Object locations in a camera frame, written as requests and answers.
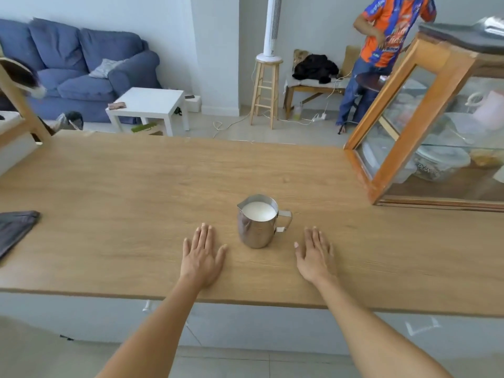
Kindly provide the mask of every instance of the dark gray towel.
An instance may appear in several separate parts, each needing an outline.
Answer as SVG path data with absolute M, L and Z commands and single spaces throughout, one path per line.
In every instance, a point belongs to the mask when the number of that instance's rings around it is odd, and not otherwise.
M 37 211 L 0 213 L 0 260 L 30 232 L 39 218 Z

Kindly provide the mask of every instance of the glass display cabinet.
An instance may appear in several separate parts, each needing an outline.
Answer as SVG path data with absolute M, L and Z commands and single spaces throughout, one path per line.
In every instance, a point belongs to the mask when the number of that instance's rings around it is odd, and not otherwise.
M 504 50 L 491 49 L 421 28 L 345 145 L 372 204 L 504 212 Z

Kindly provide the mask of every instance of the white wall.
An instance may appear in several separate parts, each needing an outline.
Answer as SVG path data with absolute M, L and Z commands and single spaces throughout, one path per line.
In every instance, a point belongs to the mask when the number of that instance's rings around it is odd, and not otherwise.
M 195 54 L 188 45 L 192 22 L 187 1 L 2 0 L 0 18 L 27 22 L 38 17 L 78 28 L 137 33 L 161 58 L 157 70 L 161 84 L 192 92 Z
M 294 49 L 326 54 L 338 66 L 343 62 L 347 45 L 361 45 L 363 37 L 352 24 L 372 0 L 283 0 L 276 54 L 284 59 L 280 66 L 280 88 L 292 70 Z M 504 0 L 435 0 L 438 22 L 472 24 L 488 15 L 504 16 Z M 250 105 L 253 86 L 250 74 L 255 56 L 262 52 L 268 0 L 240 0 L 240 101 Z M 410 33 L 413 38 L 415 30 Z M 308 94 L 297 93 L 294 102 Z M 307 108 L 325 108 L 324 97 L 310 102 Z M 331 96 L 329 110 L 337 110 L 339 96 Z
M 239 115 L 239 0 L 191 0 L 202 112 Z

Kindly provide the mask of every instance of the milk pitcher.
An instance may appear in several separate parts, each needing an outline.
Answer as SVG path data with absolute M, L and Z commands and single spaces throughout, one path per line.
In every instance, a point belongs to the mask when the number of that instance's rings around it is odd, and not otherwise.
M 290 218 L 285 227 L 276 226 L 279 216 Z M 266 247 L 275 232 L 286 231 L 291 222 L 292 212 L 280 211 L 277 202 L 268 196 L 253 195 L 238 204 L 238 233 L 250 248 Z

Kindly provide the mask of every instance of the blue sofa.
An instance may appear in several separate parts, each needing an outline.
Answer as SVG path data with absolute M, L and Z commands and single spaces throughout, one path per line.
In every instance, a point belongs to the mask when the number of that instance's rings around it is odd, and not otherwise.
M 0 19 L 0 45 L 5 57 L 35 70 L 47 89 L 43 99 L 27 98 L 42 119 L 73 110 L 86 122 L 110 122 L 107 104 L 130 88 L 161 88 L 156 77 L 159 56 L 134 33 L 79 30 L 40 18 L 28 24 Z M 126 61 L 110 71 L 108 79 L 90 77 L 104 58 Z M 133 120 L 121 118 L 124 123 Z

